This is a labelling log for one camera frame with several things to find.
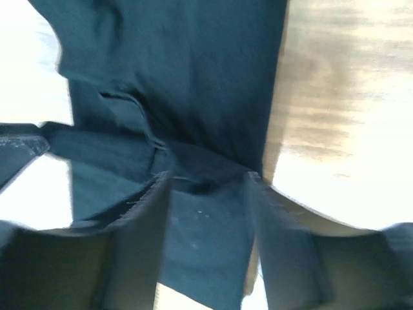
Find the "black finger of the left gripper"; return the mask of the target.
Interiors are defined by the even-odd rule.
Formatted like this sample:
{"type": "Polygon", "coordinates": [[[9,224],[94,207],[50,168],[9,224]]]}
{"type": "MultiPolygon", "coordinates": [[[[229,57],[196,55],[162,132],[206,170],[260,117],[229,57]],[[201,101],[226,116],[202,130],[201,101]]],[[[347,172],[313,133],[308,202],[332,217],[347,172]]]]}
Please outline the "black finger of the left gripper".
{"type": "Polygon", "coordinates": [[[50,146],[33,124],[1,123],[1,189],[50,146]]]}

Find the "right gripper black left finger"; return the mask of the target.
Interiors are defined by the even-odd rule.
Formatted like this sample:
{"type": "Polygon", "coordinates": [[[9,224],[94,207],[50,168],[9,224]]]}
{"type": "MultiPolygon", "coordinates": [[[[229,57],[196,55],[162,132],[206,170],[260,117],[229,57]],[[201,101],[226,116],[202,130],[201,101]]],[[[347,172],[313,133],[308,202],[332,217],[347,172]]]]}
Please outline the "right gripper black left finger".
{"type": "Polygon", "coordinates": [[[67,229],[1,222],[2,309],[151,309],[170,178],[67,229]]]}

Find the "black t shirt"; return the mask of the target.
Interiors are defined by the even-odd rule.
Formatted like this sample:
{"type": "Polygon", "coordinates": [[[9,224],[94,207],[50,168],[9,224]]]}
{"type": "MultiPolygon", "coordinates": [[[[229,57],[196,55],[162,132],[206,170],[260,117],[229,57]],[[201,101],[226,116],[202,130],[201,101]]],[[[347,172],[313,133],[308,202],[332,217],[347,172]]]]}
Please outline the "black t shirt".
{"type": "Polygon", "coordinates": [[[145,134],[171,169],[161,283],[239,309],[285,1],[33,1],[62,48],[74,124],[145,134]]]}

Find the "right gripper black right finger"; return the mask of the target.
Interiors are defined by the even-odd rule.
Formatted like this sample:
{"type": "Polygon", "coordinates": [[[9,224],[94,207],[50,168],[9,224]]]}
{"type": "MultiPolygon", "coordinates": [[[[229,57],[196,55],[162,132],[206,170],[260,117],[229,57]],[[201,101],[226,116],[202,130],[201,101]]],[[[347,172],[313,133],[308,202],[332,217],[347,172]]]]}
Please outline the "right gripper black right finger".
{"type": "Polygon", "coordinates": [[[412,225],[325,236],[298,206],[247,174],[270,309],[411,309],[412,225]]]}

